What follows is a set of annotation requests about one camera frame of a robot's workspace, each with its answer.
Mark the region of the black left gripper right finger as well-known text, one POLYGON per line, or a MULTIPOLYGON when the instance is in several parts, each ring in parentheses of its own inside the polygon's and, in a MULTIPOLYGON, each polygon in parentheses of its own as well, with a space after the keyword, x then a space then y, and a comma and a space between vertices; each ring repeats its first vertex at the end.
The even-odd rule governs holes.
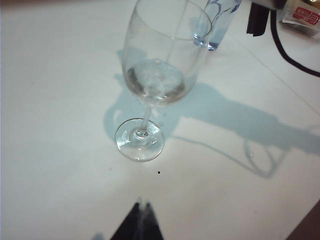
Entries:
POLYGON ((150 202, 147 202, 143 212, 143 239, 164 240, 158 220, 150 202))

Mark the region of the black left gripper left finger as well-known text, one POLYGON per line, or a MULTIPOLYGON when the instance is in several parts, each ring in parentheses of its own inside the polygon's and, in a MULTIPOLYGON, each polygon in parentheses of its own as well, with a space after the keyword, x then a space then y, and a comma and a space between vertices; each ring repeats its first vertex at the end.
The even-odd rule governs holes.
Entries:
POLYGON ((110 239, 138 240, 140 238, 141 213, 140 204, 136 202, 110 239))

